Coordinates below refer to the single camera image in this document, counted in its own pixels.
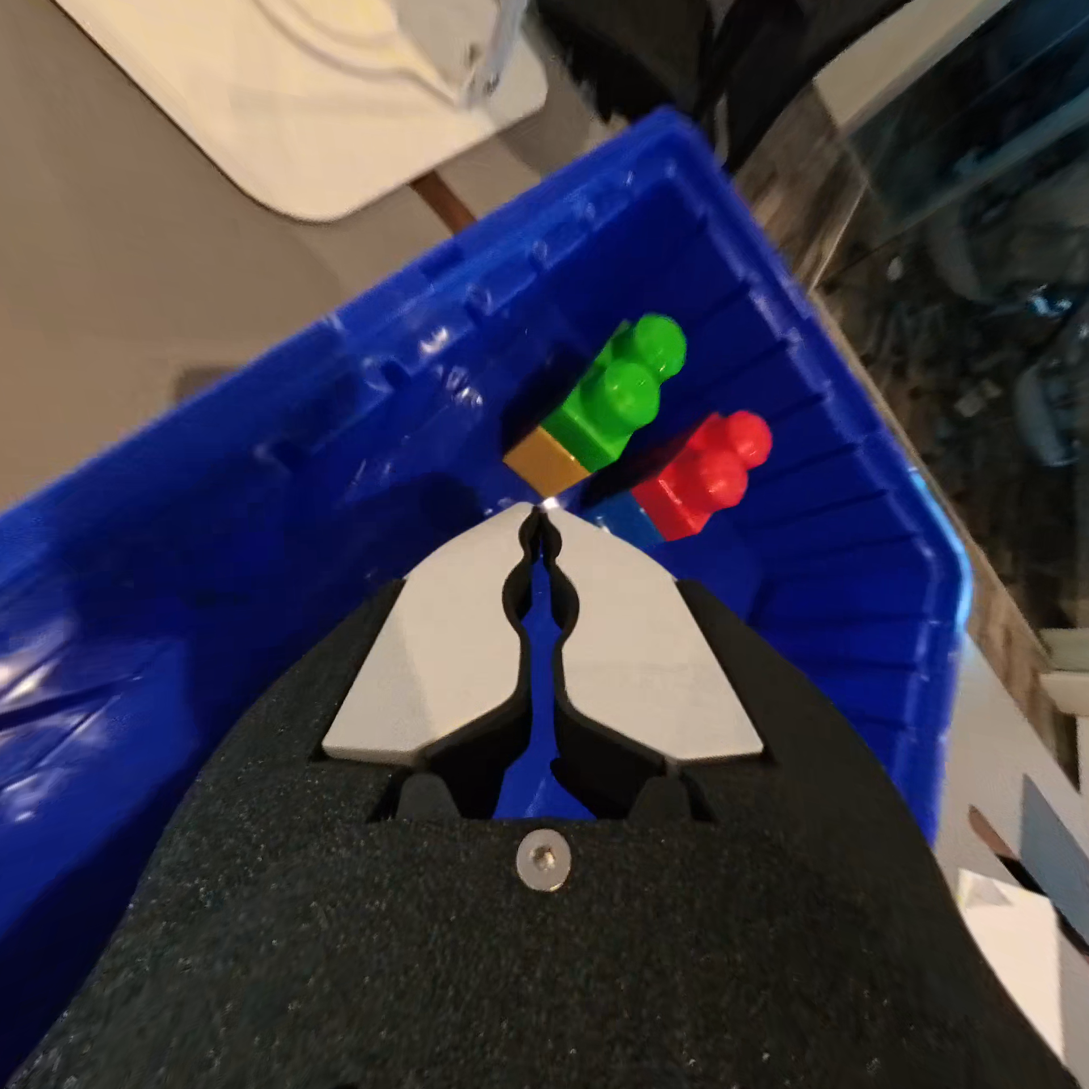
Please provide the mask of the yellow single-stud block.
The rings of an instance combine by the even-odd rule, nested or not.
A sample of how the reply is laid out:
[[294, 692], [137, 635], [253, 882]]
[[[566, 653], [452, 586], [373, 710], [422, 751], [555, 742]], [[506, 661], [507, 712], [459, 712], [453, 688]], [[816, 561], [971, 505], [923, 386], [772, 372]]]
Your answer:
[[510, 446], [502, 461], [540, 500], [561, 495], [592, 474], [542, 426]]

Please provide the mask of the green two-stud block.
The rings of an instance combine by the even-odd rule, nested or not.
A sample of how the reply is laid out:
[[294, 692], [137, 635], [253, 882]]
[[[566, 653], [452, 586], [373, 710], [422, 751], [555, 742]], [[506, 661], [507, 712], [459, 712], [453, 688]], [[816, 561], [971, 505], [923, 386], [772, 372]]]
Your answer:
[[540, 428], [587, 472], [604, 470], [658, 416], [661, 388], [683, 369], [687, 341], [672, 318], [623, 322]]

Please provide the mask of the white stand base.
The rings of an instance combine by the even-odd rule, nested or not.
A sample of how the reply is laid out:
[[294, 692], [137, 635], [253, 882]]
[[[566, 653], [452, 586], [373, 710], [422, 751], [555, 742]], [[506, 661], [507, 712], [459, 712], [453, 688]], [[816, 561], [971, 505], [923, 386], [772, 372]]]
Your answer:
[[360, 210], [538, 112], [525, 1], [59, 1], [238, 189]]

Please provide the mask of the blue single-stud block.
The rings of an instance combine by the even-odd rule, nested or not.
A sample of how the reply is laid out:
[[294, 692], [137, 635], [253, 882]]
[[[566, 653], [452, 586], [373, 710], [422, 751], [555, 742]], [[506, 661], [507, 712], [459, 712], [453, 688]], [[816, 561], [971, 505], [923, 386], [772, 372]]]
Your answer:
[[583, 507], [582, 517], [644, 552], [652, 552], [665, 543], [664, 536], [632, 491], [617, 492]]

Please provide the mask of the blue plastic bin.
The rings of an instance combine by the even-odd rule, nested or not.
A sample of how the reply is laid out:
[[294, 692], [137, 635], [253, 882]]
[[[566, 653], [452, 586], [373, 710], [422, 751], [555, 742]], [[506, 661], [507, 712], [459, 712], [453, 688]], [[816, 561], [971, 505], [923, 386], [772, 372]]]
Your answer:
[[355, 607], [527, 486], [502, 463], [624, 321], [657, 420], [772, 432], [741, 505], [634, 541], [829, 697], [933, 845], [965, 549], [701, 133], [659, 110], [2, 514], [2, 1080], [74, 998], [183, 792]]

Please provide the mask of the red two-stud block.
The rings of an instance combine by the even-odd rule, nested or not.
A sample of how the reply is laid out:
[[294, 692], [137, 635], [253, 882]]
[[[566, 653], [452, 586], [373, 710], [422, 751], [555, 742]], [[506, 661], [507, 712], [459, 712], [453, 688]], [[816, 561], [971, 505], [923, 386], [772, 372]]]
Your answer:
[[711, 414], [631, 494], [663, 540], [696, 536], [717, 513], [741, 504], [750, 473], [768, 461], [772, 444], [761, 416]]

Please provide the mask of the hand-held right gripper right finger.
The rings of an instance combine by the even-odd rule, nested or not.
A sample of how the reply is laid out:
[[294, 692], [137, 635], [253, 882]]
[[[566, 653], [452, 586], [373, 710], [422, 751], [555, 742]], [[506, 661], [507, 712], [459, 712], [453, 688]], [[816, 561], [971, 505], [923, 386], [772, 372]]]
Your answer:
[[627, 541], [548, 510], [577, 617], [561, 651], [568, 702], [668, 761], [760, 755], [764, 744], [673, 576]]

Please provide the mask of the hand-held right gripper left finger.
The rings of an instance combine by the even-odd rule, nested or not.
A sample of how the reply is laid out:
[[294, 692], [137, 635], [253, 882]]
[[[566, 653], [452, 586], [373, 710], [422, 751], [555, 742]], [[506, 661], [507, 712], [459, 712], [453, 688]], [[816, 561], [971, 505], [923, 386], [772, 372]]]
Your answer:
[[417, 763], [526, 703], [539, 511], [521, 502], [405, 576], [321, 742], [330, 758]]

